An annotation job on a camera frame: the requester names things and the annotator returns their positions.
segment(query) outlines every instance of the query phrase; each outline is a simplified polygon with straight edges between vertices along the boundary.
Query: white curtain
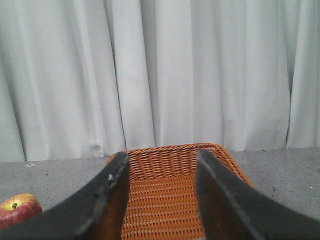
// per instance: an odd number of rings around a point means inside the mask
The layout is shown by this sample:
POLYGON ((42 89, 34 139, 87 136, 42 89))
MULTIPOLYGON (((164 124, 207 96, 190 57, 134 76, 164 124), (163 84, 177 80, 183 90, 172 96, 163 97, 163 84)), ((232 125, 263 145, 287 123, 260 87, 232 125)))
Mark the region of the white curtain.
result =
POLYGON ((0 0, 0 162, 320 146, 317 0, 0 0))

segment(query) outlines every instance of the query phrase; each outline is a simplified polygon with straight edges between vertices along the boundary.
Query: wicker basket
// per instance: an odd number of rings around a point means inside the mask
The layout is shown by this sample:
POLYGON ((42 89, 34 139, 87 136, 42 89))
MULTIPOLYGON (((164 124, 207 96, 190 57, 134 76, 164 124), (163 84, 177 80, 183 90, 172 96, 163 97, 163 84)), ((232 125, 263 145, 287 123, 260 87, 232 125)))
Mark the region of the wicker basket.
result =
POLYGON ((239 178, 250 180, 220 145, 196 143, 128 150, 130 195, 123 240, 204 238, 195 195, 196 156, 207 149, 239 178))

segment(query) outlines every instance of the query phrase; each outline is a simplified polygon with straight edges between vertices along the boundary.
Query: gray carpet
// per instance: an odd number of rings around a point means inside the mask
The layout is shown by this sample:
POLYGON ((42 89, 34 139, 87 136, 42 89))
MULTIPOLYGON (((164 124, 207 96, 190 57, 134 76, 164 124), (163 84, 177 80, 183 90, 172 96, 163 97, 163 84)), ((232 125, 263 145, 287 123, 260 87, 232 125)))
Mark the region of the gray carpet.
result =
MULTIPOLYGON (((320 148, 230 153, 257 190, 320 220, 320 148)), ((16 194, 32 193, 47 210, 85 185, 106 160, 102 157, 0 163, 0 202, 16 194)))

